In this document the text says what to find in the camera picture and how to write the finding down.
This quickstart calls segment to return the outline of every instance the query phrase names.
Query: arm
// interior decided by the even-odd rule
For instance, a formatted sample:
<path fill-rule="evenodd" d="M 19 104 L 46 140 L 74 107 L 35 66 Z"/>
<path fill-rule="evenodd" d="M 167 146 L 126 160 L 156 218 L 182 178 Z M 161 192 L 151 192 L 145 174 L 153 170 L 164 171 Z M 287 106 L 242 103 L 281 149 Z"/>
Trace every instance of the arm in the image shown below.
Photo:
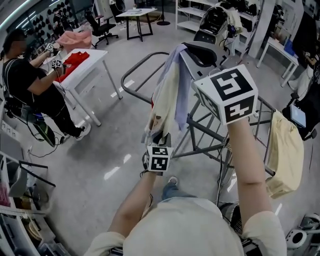
<path fill-rule="evenodd" d="M 34 82 L 29 86 L 28 91 L 34 95 L 41 95 L 45 92 L 58 77 L 57 72 L 53 71 L 42 79 L 36 78 Z"/>
<path fill-rule="evenodd" d="M 310 63 L 310 65 L 314 66 L 317 62 L 316 58 L 309 58 L 308 56 L 305 57 L 305 59 Z"/>
<path fill-rule="evenodd" d="M 149 194 L 153 189 L 157 173 L 150 171 L 143 174 L 126 197 L 113 217 L 109 232 L 116 232 L 127 237 L 131 230 L 141 220 L 142 214 L 149 200 Z"/>
<path fill-rule="evenodd" d="M 237 176 L 242 226 L 253 215 L 272 211 L 266 190 L 265 166 L 247 119 L 228 125 L 233 163 Z"/>
<path fill-rule="evenodd" d="M 30 64 L 35 68 L 38 68 L 49 56 L 50 56 L 50 51 L 45 51 L 35 59 L 31 60 Z"/>

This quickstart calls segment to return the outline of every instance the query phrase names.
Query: clothing rack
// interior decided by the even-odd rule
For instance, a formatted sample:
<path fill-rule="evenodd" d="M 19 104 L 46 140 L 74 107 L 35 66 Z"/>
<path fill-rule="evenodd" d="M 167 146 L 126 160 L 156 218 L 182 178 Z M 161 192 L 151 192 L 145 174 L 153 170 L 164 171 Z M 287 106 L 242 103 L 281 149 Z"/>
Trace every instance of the clothing rack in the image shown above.
<path fill-rule="evenodd" d="M 124 83 L 125 83 L 125 79 L 130 75 L 132 74 L 135 70 L 137 70 L 138 67 L 140 67 L 142 64 L 144 64 L 147 60 L 149 60 L 152 56 L 157 56 L 157 55 L 169 55 L 169 52 L 166 52 L 166 51 L 155 51 L 155 52 L 152 52 L 150 54 L 148 54 L 146 57 L 144 57 L 142 60 L 140 60 L 137 64 L 135 64 L 132 68 L 130 68 L 121 78 L 121 87 L 123 88 L 123 90 L 125 92 L 127 92 L 128 94 L 130 95 L 133 95 L 135 96 L 136 98 L 146 102 L 146 103 L 149 103 L 151 104 L 152 103 L 152 100 L 151 100 L 151 97 L 147 97 L 145 95 L 143 95 L 142 93 L 138 92 L 141 87 L 165 64 L 165 63 L 162 63 L 159 67 L 157 67 L 140 85 L 137 86 L 136 89 L 131 89 L 131 88 L 127 88 L 125 87 Z M 194 63 L 194 60 L 190 57 L 188 57 L 188 55 L 185 53 L 185 51 L 181 52 L 180 53 L 183 61 L 185 62 L 192 78 L 194 80 L 198 80 L 200 79 L 199 77 L 199 73 L 197 70 L 201 70 L 201 78 L 204 78 L 206 77 L 209 72 L 211 72 L 210 74 L 212 75 L 212 71 L 215 71 L 216 73 L 221 71 L 219 68 L 214 68 L 214 67 L 211 67 L 211 68 L 208 68 L 207 66 L 198 66 Z M 223 65 L 223 63 L 225 63 L 226 61 L 228 60 L 225 59 L 223 62 L 218 62 L 220 63 L 220 66 Z M 198 98 L 196 103 L 194 104 L 192 110 L 190 111 L 190 113 L 188 114 L 187 116 L 187 119 L 186 119 L 186 123 L 188 124 L 188 127 L 187 127 L 187 130 L 184 134 L 184 136 L 182 137 L 181 141 L 179 142 L 179 144 L 177 145 L 177 147 L 175 148 L 173 154 L 172 154 L 172 158 L 173 159 L 177 159 L 177 158 L 182 158 L 182 157 L 186 157 L 186 156 L 192 156 L 192 155 L 197 155 L 197 154 L 205 154 L 206 156 L 208 156 L 210 159 L 213 159 L 215 161 L 218 161 L 220 162 L 221 161 L 221 164 L 222 164 L 222 169 L 221 169 L 221 179 L 220 179 L 220 184 L 218 186 L 218 200 L 217 202 L 219 201 L 219 195 L 220 195 L 220 192 L 221 192 L 221 188 L 224 186 L 224 180 L 225 178 L 227 177 L 227 175 L 230 175 L 231 176 L 231 173 L 232 173 L 232 170 L 234 168 L 234 166 L 232 166 L 230 163 L 231 163 L 231 160 L 232 160 L 232 152 L 229 150 L 227 146 L 228 144 L 228 141 L 229 139 L 227 138 L 227 136 L 222 136 L 220 135 L 218 132 L 219 132 L 219 127 L 220 125 L 218 126 L 218 129 L 216 131 L 210 129 L 210 126 L 215 118 L 215 116 L 210 112 L 210 113 L 207 113 L 205 114 L 204 116 L 202 116 L 201 118 L 199 118 L 198 120 L 194 120 L 194 114 L 196 113 L 197 109 L 199 108 L 199 106 L 201 105 L 201 101 L 199 99 L 199 96 L 197 93 L 195 93 L 195 96 Z M 271 128 L 272 128 L 272 119 L 273 119 L 273 114 L 274 112 L 276 111 L 275 108 L 273 108 L 269 103 L 267 103 L 263 98 L 261 98 L 260 96 L 258 97 L 258 102 L 260 102 L 260 105 L 259 105 L 259 110 L 258 110 L 258 120 L 256 122 L 251 122 L 250 123 L 250 126 L 256 126 L 256 131 L 255 131 L 255 134 L 254 134 L 254 138 L 257 140 L 258 138 L 258 132 L 259 132 L 259 128 L 260 128 L 260 125 L 263 125 L 263 124 L 270 124 L 270 127 L 269 127 L 269 130 L 271 131 Z M 270 111 L 270 118 L 268 119 L 264 119 L 264 120 L 261 120 L 261 116 L 262 116 L 262 112 L 263 112 L 263 106 L 265 106 L 268 111 Z M 202 125 L 200 122 L 209 118 L 210 117 L 210 120 L 208 122 L 208 125 L 207 126 L 204 126 Z M 198 129 L 199 131 L 202 132 L 202 135 L 200 137 L 200 139 L 198 141 L 196 141 L 196 136 L 195 136 L 195 129 Z M 181 145 L 183 144 L 183 142 L 185 141 L 185 139 L 187 138 L 187 135 L 190 133 L 190 136 L 191 136 L 191 142 L 192 142 L 192 150 L 189 151 L 189 152 L 183 152 L 183 153 L 178 153 L 178 150 L 180 149 Z M 204 147 L 204 148 L 201 148 L 199 147 L 199 144 L 203 138 L 204 135 L 208 135 L 212 138 L 212 142 L 214 140 L 217 140 L 220 142 L 220 144 L 218 145 L 211 145 L 209 147 Z M 266 145 L 266 150 L 265 150 L 265 154 L 264 154 L 264 158 L 263 158 L 263 162 L 264 164 L 266 164 L 266 161 L 268 159 L 268 150 L 269 150 L 269 143 L 270 143 L 270 136 L 271 136 L 271 133 L 269 132 L 268 134 L 268 140 L 267 140 L 267 145 Z M 227 152 L 225 154 L 225 158 L 222 159 L 222 155 L 220 155 L 221 159 L 219 159 L 218 157 L 212 155 L 210 152 L 212 151 L 220 151 L 223 149 L 223 148 L 227 148 Z M 270 175 L 270 176 L 274 176 L 275 173 L 270 170 L 267 166 L 265 166 L 265 171 Z"/>

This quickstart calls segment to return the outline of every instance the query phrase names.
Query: beige shirt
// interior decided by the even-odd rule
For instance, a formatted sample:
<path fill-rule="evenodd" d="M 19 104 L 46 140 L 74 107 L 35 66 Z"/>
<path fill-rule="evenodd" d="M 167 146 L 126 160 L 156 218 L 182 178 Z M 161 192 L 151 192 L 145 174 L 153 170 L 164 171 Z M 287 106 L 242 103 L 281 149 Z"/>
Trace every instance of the beige shirt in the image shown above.
<path fill-rule="evenodd" d="M 278 217 L 271 211 L 252 216 L 243 227 L 246 238 L 257 238 L 269 256 L 286 256 L 287 245 Z M 85 256 L 109 255 L 123 247 L 125 256 L 243 256 L 237 234 L 218 207 L 202 198 L 174 197 L 159 203 L 125 238 L 116 232 L 98 235 Z"/>

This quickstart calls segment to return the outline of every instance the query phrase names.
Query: yellow garment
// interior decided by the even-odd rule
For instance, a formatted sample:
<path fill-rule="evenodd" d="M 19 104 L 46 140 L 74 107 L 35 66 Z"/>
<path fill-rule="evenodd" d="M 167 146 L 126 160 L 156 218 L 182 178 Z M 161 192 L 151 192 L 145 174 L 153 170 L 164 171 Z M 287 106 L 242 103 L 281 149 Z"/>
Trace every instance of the yellow garment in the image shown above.
<path fill-rule="evenodd" d="M 273 114 L 270 133 L 267 166 L 275 175 L 266 180 L 266 186 L 270 197 L 276 199 L 299 187 L 304 144 L 297 127 L 279 111 Z"/>

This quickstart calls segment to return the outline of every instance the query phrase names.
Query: hand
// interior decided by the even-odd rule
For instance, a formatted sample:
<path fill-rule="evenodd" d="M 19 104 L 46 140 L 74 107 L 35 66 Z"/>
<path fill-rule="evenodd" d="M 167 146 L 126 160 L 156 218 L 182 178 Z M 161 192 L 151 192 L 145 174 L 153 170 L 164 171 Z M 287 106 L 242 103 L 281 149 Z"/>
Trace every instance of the hand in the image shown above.
<path fill-rule="evenodd" d="M 48 51 L 48 50 L 46 50 L 45 52 L 44 52 L 44 56 L 45 56 L 45 58 L 49 58 L 50 57 L 50 55 L 51 55 L 51 52 L 50 51 Z"/>

